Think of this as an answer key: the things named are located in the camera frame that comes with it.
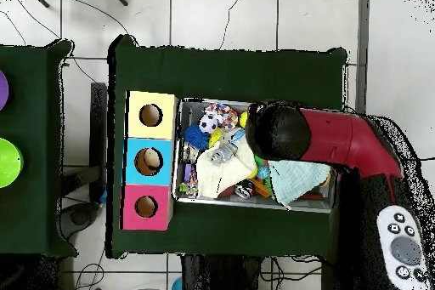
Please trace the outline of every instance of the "button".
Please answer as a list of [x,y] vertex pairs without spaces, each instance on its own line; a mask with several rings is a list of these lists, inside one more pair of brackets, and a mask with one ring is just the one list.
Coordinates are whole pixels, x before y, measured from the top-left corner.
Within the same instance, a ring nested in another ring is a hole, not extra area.
[[425,275],[425,273],[423,273],[418,268],[414,270],[414,276],[415,276],[415,279],[417,279],[418,281],[421,281],[421,282],[426,281],[426,275]]
[[398,223],[404,223],[404,216],[401,213],[395,213],[394,220],[396,220]]
[[391,243],[391,254],[400,263],[418,265],[421,262],[421,249],[414,239],[398,236]]
[[396,274],[400,279],[408,279],[410,277],[410,271],[405,266],[398,266]]
[[398,226],[397,224],[390,224],[388,226],[388,231],[393,234],[398,234],[400,232],[400,226]]
[[406,234],[408,234],[409,236],[414,236],[415,235],[415,230],[412,229],[410,226],[405,226],[404,232]]

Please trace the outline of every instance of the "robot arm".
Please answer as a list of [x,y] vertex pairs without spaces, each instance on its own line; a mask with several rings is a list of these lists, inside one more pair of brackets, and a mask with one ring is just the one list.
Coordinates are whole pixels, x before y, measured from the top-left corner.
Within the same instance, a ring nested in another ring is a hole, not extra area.
[[339,237],[359,248],[361,290],[432,290],[400,162],[372,122],[272,101],[249,107],[246,139],[264,159],[358,169],[358,233],[341,231]]

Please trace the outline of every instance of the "yellow box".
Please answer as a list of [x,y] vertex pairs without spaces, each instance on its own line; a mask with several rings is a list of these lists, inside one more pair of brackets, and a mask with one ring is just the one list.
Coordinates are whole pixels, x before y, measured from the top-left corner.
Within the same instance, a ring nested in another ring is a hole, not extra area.
[[[126,93],[128,102],[128,134],[129,138],[139,139],[173,139],[175,133],[175,111],[178,99],[172,94],[147,93],[142,91],[129,91]],[[153,112],[151,116],[159,113],[159,120],[152,121],[145,112]]]

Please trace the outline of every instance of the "gray bin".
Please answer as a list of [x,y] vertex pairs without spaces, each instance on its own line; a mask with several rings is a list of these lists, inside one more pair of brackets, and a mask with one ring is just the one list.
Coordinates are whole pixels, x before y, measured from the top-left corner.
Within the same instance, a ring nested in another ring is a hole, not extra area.
[[[179,121],[179,129],[177,130],[175,140],[175,156],[174,167],[172,172],[172,195],[178,202],[198,202],[201,204],[211,205],[230,205],[243,208],[265,208],[275,210],[286,210],[281,204],[277,203],[271,198],[265,198],[260,195],[255,195],[250,199],[242,199],[241,197],[233,194],[229,197],[219,197],[211,199],[207,197],[198,196],[195,199],[188,198],[184,193],[178,192],[178,185],[183,182],[184,177],[184,164],[181,163],[183,157],[183,132],[193,122],[198,122],[204,112],[204,109],[211,103],[222,103],[229,105],[232,109],[236,110],[239,114],[246,111],[249,104],[248,102],[239,101],[223,101],[223,100],[209,100],[209,99],[193,99],[184,98],[179,101],[177,118]],[[336,175],[334,169],[331,169],[330,183],[322,188],[315,188],[313,192],[318,192],[322,195],[323,200],[295,200],[291,203],[291,209],[295,211],[316,212],[316,213],[329,213],[334,205],[335,192],[336,192]]]

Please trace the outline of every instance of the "blue box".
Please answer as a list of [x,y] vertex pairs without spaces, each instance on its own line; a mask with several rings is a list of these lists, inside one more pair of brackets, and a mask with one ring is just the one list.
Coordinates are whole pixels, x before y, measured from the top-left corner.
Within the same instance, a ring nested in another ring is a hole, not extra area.
[[[145,148],[154,148],[163,157],[163,166],[152,176],[142,175],[134,166],[136,154]],[[127,139],[126,184],[170,185],[172,169],[172,141],[162,139]]]

